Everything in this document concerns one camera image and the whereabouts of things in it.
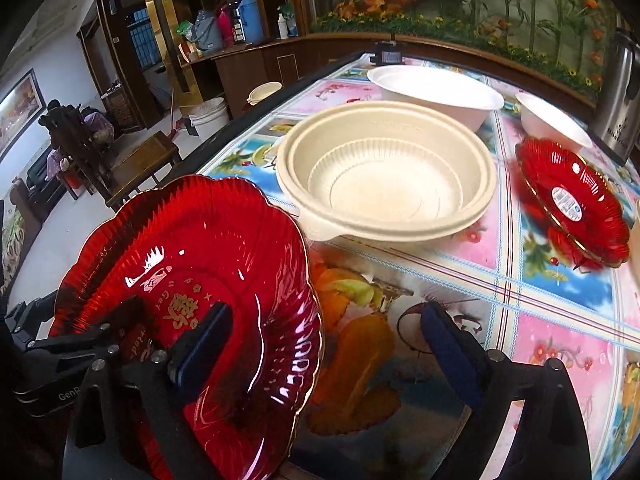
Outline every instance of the ceiling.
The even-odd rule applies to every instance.
[[[94,0],[44,0],[11,49],[0,77],[60,32],[80,27]]]

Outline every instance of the white bottle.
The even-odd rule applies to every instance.
[[[282,13],[278,17],[278,28],[280,29],[280,39],[286,40],[289,37],[289,31],[287,30],[287,21],[284,19]]]

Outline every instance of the glass partition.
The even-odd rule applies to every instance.
[[[529,66],[595,100],[609,0],[310,0],[316,32],[395,32],[471,46]]]

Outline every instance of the metal screw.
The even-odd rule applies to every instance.
[[[489,356],[489,359],[491,359],[491,361],[494,361],[495,363],[500,363],[504,361],[504,358],[506,357],[506,355],[504,355],[497,348],[491,348],[486,352],[486,354]]]
[[[91,363],[91,370],[94,372],[98,372],[104,368],[104,359],[96,359],[93,363]]]
[[[157,350],[151,354],[151,362],[163,363],[169,356],[164,350]]]
[[[564,368],[564,363],[557,357],[551,357],[546,362],[553,368],[553,370],[560,371]]]

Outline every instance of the gold chinese character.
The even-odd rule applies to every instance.
[[[187,297],[186,294],[174,294],[171,303],[167,308],[168,316],[163,319],[171,319],[176,330],[183,326],[190,326],[188,319],[193,317],[193,313],[198,309],[198,300]]]

